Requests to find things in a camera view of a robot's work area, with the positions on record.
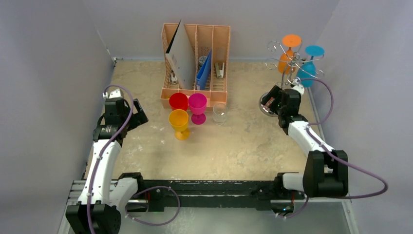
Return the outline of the red wine glass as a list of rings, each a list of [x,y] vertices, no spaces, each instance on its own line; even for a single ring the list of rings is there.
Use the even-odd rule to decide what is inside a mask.
[[[172,110],[184,110],[188,109],[188,97],[183,93],[175,93],[169,98],[169,105]]]

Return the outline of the blue wine glass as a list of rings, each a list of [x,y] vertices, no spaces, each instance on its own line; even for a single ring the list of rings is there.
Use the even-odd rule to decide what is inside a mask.
[[[305,48],[305,52],[310,56],[309,60],[306,60],[296,74],[296,78],[299,78],[300,84],[304,88],[310,88],[313,84],[313,79],[317,76],[316,66],[314,64],[314,57],[324,56],[324,49],[318,45],[309,45]]]

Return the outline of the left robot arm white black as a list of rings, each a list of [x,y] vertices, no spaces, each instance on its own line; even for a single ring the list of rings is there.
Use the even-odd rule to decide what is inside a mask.
[[[105,112],[93,131],[93,159],[83,190],[75,205],[69,205],[65,216],[76,234],[117,234],[127,200],[145,194],[140,173],[123,173],[114,189],[112,175],[116,159],[128,131],[148,122],[138,99],[133,107],[122,97],[105,101]]]

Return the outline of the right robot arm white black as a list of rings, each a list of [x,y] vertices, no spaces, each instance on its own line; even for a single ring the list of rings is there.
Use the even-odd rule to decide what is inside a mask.
[[[280,128],[290,136],[307,156],[303,173],[279,173],[274,194],[286,198],[292,191],[309,197],[341,197],[348,193],[348,168],[343,150],[326,144],[299,114],[301,93],[296,88],[282,89],[275,85],[262,95],[260,107],[268,116],[277,116]]]

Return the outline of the pink wine glass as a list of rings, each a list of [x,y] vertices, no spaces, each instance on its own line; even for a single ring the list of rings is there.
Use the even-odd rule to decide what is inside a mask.
[[[192,112],[191,121],[196,125],[202,125],[206,121],[207,98],[201,93],[195,93],[188,98],[188,105]]]

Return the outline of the clear glass wine glass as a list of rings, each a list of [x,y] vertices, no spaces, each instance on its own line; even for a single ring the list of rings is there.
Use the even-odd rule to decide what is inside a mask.
[[[227,118],[228,108],[224,103],[217,103],[213,106],[213,121],[216,125],[221,126]]]

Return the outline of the chrome wine glass rack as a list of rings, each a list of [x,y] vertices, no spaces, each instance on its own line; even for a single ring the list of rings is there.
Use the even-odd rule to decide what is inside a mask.
[[[278,114],[278,109],[281,106],[281,92],[291,88],[297,91],[301,96],[305,89],[311,87],[313,80],[324,77],[324,72],[317,69],[314,62],[324,58],[325,50],[318,45],[309,45],[305,48],[305,53],[310,56],[310,59],[300,57],[298,51],[293,51],[294,47],[301,47],[300,42],[285,42],[288,50],[284,50],[281,43],[271,41],[267,48],[271,52],[275,52],[277,48],[281,48],[282,56],[270,58],[265,62],[265,65],[270,70],[277,69],[281,73],[282,79],[277,82],[273,88],[260,97],[260,110],[267,116],[275,117]]]

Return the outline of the yellow wine glass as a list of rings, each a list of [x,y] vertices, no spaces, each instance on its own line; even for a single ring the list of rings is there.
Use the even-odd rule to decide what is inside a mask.
[[[189,116],[185,110],[173,110],[169,115],[169,123],[175,131],[174,134],[178,140],[188,139],[190,135],[190,131],[188,129]]]

